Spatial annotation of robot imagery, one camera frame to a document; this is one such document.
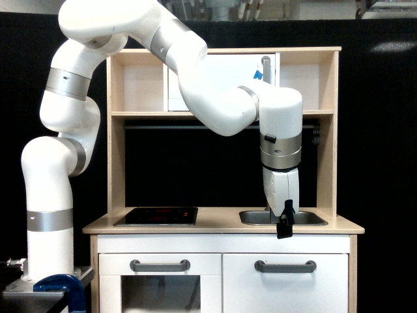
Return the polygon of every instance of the gray handle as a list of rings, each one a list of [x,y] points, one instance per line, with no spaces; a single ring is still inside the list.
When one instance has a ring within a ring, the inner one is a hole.
[[[263,81],[265,83],[271,83],[271,59],[267,56],[261,59],[263,65]]]
[[[179,264],[141,264],[137,260],[130,262],[133,272],[185,272],[190,268],[188,260],[182,260]]]
[[[306,264],[265,264],[264,261],[256,261],[255,269],[261,273],[312,273],[317,268],[314,261],[307,261]]]

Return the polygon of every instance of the oven window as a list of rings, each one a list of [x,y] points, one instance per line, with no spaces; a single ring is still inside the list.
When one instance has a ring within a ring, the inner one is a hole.
[[[200,276],[122,276],[123,313],[201,312]]]

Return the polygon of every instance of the oven door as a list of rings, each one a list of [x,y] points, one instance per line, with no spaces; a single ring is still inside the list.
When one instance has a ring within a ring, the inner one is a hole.
[[[222,311],[221,254],[100,254],[100,312]]]

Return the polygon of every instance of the wooden shelf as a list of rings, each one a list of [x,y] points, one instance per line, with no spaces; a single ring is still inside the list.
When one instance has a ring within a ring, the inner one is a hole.
[[[318,118],[321,116],[333,115],[333,110],[306,110],[303,112],[305,119]],[[119,119],[195,119],[191,112],[124,112],[116,111],[111,113],[112,117]]]
[[[209,49],[208,54],[275,54],[280,86],[299,90],[304,119],[318,119],[317,207],[336,217],[338,70],[340,47]],[[124,124],[131,120],[192,120],[167,112],[170,73],[147,50],[126,49],[108,63],[108,215],[125,210]]]

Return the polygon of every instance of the blue clamp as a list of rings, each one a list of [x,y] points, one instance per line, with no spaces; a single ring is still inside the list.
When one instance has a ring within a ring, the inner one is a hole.
[[[255,76],[254,76],[253,78],[254,78],[255,80],[256,80],[256,79],[261,80],[261,79],[262,79],[262,77],[263,77],[263,74],[257,70],[257,71],[256,71],[256,73],[255,73]]]
[[[39,280],[33,291],[64,290],[68,295],[69,313],[85,313],[85,294],[83,284],[72,275],[59,274]]]

